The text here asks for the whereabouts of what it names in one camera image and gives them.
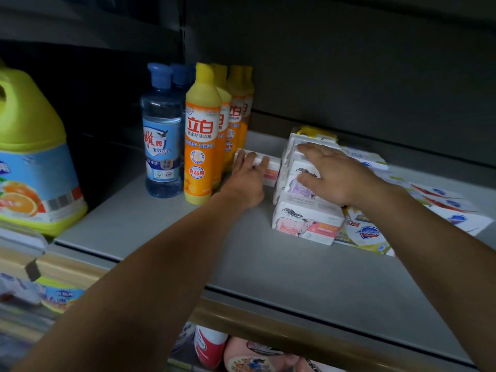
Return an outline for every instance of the dark wall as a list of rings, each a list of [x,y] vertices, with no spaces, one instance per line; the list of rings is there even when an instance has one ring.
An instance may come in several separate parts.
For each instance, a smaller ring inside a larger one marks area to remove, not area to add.
[[[491,29],[332,0],[187,0],[186,61],[254,66],[253,108],[496,166]]]

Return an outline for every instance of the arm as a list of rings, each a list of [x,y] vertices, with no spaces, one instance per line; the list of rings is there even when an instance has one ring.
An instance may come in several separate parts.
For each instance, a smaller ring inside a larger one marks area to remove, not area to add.
[[[252,168],[255,156],[239,153],[219,193],[104,275],[13,370],[163,370],[222,240],[264,197],[268,158]],[[202,235],[201,243],[194,235]]]
[[[298,180],[367,215],[480,370],[496,368],[496,252],[337,150],[300,145],[321,179]]]

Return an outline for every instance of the orange fruit image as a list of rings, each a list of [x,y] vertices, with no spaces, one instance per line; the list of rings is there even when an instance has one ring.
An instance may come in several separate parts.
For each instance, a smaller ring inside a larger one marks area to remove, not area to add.
[[[32,217],[38,212],[38,205],[29,197],[19,193],[4,193],[0,200],[6,208],[17,213],[25,213]]]
[[[22,194],[23,196],[32,199],[37,204],[41,202],[40,197],[38,197],[38,194],[35,192],[35,190],[29,185],[24,184],[23,182],[6,181],[2,185],[2,189],[5,193]]]

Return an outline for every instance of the left hand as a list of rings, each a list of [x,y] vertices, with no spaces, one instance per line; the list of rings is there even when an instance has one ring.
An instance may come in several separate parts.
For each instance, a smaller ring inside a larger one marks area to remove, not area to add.
[[[269,165],[269,157],[264,157],[258,166],[253,167],[256,157],[256,153],[247,155],[245,151],[240,151],[231,177],[220,190],[220,193],[232,195],[239,200],[246,209],[257,206],[264,198],[262,177]]]

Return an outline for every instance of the yellow jug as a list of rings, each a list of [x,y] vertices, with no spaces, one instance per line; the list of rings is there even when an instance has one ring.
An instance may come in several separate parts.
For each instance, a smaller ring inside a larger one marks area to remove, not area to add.
[[[0,220],[56,236],[86,213],[65,138],[32,78],[0,68]]]

